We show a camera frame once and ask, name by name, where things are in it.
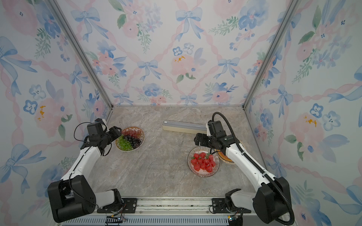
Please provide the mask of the cream plastic wrap dispenser box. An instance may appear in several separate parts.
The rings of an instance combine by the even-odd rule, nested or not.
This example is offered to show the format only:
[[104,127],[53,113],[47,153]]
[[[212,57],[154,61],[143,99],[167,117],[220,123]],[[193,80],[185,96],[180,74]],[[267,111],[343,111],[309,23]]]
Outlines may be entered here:
[[188,134],[207,133],[206,126],[203,124],[187,123],[180,121],[163,121],[162,128],[164,131],[181,132]]

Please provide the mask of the plate of grapes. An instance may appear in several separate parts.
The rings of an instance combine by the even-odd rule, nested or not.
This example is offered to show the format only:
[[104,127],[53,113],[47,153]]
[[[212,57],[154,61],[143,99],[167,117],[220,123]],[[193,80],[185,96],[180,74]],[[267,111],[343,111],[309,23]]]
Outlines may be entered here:
[[145,133],[138,127],[129,127],[122,130],[122,134],[116,139],[116,147],[124,152],[138,149],[145,140]]

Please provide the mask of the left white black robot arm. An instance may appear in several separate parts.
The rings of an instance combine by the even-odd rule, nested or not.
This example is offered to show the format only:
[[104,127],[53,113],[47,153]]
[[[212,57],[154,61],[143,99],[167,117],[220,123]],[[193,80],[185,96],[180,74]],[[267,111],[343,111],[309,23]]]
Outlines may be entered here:
[[88,135],[83,139],[79,156],[68,172],[47,189],[53,219],[62,223],[104,209],[114,214],[123,211],[125,204],[117,189],[95,193],[88,177],[106,147],[122,135],[120,127],[108,127],[104,119],[87,122]]

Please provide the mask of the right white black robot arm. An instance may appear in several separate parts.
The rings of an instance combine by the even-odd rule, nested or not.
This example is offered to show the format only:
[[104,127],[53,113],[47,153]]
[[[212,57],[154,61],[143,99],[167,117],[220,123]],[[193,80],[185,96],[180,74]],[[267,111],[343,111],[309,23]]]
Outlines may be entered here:
[[295,223],[288,181],[270,173],[248,153],[222,113],[213,113],[206,124],[206,133],[196,134],[194,142],[207,151],[192,156],[193,170],[211,173],[213,156],[222,153],[247,176],[255,190],[250,193],[236,188],[227,192],[222,209],[239,216],[245,211],[253,211],[266,224],[277,221],[292,226]]

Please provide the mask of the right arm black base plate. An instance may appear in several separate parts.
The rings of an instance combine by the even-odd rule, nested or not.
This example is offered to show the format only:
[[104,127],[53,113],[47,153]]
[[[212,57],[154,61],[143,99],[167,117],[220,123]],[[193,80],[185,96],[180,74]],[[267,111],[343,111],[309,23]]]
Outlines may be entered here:
[[245,208],[232,208],[228,207],[225,198],[212,198],[212,204],[209,206],[209,212],[212,214],[241,214],[241,213],[252,213],[251,210]]

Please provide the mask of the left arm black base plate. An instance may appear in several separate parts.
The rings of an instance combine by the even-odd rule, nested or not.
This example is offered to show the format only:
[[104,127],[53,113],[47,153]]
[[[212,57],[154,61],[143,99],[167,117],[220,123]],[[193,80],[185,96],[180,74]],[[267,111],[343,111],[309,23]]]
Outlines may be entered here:
[[97,209],[97,213],[116,214],[116,213],[135,213],[137,207],[137,198],[122,198],[120,202],[107,205]]

